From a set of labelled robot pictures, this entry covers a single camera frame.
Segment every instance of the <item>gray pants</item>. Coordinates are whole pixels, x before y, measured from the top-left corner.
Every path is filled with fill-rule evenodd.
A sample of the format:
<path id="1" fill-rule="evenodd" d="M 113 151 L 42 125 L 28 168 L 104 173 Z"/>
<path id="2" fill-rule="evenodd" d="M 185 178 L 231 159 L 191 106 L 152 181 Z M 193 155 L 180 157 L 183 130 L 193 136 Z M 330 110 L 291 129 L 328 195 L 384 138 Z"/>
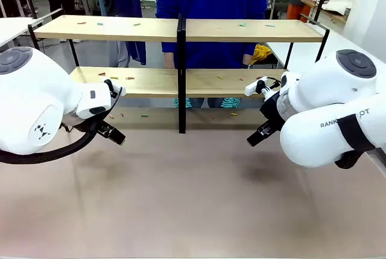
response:
<path id="1" fill-rule="evenodd" d="M 130 63 L 130 57 L 127 54 L 125 42 L 121 40 L 108 40 L 109 49 L 109 67 L 127 68 Z"/>

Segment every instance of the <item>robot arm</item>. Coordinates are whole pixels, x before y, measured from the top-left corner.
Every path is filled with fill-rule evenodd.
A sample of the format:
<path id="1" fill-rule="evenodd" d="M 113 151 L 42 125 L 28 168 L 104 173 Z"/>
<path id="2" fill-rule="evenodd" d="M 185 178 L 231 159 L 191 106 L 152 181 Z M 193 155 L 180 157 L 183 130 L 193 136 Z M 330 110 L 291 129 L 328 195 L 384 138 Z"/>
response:
<path id="1" fill-rule="evenodd" d="M 377 133 L 384 96 L 375 86 L 375 65 L 353 50 L 327 56 L 303 75 L 286 72 L 280 92 L 269 93 L 261 107 L 268 121 L 248 142 L 255 146 L 279 130 L 283 151 L 296 164 L 349 168 L 384 143 Z"/>
<path id="2" fill-rule="evenodd" d="M 58 64 L 38 50 L 18 47 L 1 53 L 0 161 L 31 159 L 31 163 L 37 163 L 43 155 L 28 155 L 51 142 L 63 124 L 122 144 L 124 135 L 103 122 L 118 93 L 124 95 L 124 88 L 108 79 L 92 84 L 72 81 Z M 60 157 L 68 155 L 67 150 L 69 153 L 70 147 L 61 149 Z M 50 158 L 59 157 L 50 152 L 43 160 Z"/>

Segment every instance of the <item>shelf board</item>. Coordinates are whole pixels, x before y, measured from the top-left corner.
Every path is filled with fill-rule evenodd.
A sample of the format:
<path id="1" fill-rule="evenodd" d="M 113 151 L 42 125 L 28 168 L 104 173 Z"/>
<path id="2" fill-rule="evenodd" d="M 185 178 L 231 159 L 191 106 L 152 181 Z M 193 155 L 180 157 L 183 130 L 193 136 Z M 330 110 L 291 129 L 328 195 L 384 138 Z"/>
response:
<path id="1" fill-rule="evenodd" d="M 126 87 L 126 97 L 177 98 L 178 83 L 175 69 L 96 68 L 77 67 L 71 73 L 74 81 L 98 83 L 106 78 L 117 77 Z M 235 97 L 246 98 L 245 87 L 257 77 L 270 76 L 280 80 L 282 69 L 188 69 L 186 70 L 186 96 L 191 98 Z"/>
<path id="2" fill-rule="evenodd" d="M 38 38 L 52 39 L 177 42 L 177 24 L 177 19 L 64 15 L 34 32 Z M 188 19 L 186 27 L 187 42 L 321 42 L 323 38 L 291 20 Z"/>

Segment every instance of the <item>red object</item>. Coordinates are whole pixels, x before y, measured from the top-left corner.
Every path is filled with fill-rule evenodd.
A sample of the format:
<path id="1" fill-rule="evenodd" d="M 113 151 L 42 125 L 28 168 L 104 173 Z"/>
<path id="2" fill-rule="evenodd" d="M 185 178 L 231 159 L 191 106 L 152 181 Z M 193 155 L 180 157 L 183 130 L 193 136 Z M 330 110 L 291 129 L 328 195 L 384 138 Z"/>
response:
<path id="1" fill-rule="evenodd" d="M 311 7 L 309 5 L 289 4 L 287 11 L 287 19 L 300 19 L 302 22 L 307 22 L 307 19 L 301 16 L 300 14 L 302 13 L 305 16 L 309 16 L 310 11 Z"/>

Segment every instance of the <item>blue jacket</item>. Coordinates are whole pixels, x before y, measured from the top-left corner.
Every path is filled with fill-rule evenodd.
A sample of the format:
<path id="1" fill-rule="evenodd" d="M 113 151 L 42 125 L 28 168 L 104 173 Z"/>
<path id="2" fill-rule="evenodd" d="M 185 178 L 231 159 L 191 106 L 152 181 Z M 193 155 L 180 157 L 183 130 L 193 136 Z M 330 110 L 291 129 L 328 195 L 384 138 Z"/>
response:
<path id="1" fill-rule="evenodd" d="M 158 18 L 263 19 L 267 0 L 157 0 Z M 255 43 L 187 43 L 187 68 L 241 68 L 244 54 L 252 55 Z M 176 53 L 175 43 L 163 43 L 162 51 Z"/>

